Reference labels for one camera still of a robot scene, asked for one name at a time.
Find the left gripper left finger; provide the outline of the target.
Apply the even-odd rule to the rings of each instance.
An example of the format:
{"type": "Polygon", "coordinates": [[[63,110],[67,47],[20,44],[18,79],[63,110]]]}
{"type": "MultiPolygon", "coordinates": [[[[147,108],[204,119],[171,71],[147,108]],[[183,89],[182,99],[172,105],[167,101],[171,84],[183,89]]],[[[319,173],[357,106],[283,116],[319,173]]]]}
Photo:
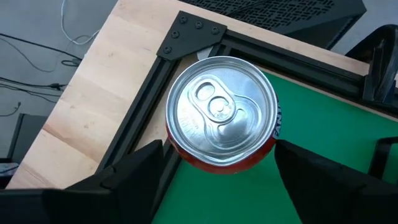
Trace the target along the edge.
{"type": "Polygon", "coordinates": [[[148,223],[162,148],[152,141],[66,189],[0,190],[0,224],[148,223]]]}

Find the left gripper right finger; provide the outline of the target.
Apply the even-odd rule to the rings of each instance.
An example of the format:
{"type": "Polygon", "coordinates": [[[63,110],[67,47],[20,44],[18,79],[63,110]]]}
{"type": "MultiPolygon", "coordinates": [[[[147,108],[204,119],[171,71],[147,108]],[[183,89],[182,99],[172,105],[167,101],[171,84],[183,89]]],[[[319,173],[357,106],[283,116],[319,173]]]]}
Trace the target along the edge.
{"type": "Polygon", "coordinates": [[[275,161],[303,224],[398,224],[398,185],[286,140],[275,161]]]}

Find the red Fanta can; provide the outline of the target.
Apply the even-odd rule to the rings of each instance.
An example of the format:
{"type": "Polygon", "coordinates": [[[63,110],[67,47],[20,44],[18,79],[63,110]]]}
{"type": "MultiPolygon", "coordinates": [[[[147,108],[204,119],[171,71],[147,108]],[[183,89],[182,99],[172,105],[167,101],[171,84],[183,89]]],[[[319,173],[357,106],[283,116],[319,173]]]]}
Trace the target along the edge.
{"type": "Polygon", "coordinates": [[[189,164],[214,174],[248,170],[271,152],[282,111],[269,79],[253,64],[216,56],[186,68],[165,106],[170,143],[189,164]]]}

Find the green table mat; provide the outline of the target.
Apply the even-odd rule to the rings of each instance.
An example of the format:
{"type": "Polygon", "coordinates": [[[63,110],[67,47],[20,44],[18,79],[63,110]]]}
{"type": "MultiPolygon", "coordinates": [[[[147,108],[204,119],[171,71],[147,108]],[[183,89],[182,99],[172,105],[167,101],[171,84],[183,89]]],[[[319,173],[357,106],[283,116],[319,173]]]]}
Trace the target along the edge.
{"type": "MultiPolygon", "coordinates": [[[[268,75],[282,108],[280,138],[366,172],[376,141],[398,136],[393,121],[268,75]]],[[[182,162],[152,224],[301,224],[274,155],[244,172],[217,175],[182,162]]]]}

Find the black perforated computer case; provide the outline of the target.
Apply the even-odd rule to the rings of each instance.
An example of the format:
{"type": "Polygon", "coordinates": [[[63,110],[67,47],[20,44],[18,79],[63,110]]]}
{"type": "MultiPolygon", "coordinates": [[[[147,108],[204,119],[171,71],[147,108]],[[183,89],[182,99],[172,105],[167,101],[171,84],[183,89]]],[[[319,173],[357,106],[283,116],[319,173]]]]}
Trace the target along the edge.
{"type": "Polygon", "coordinates": [[[330,50],[366,12],[363,0],[179,0],[330,50]]]}

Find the black aluminium table frame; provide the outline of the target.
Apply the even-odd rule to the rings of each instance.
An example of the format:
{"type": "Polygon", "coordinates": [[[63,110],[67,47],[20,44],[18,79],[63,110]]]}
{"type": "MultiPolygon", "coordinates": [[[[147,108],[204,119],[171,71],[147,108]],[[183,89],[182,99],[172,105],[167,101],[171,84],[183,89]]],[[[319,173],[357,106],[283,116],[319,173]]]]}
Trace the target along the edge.
{"type": "Polygon", "coordinates": [[[180,11],[96,171],[96,175],[101,177],[101,186],[118,183],[134,172],[135,165],[130,154],[141,139],[177,66],[185,56],[206,48],[210,49],[211,56],[242,56],[250,62],[267,65],[285,78],[293,78],[300,83],[374,109],[380,114],[398,118],[398,88],[391,86],[385,101],[376,101],[370,95],[378,89],[370,79],[375,74],[373,71],[361,77],[342,68],[231,31],[223,24],[180,11]]]}

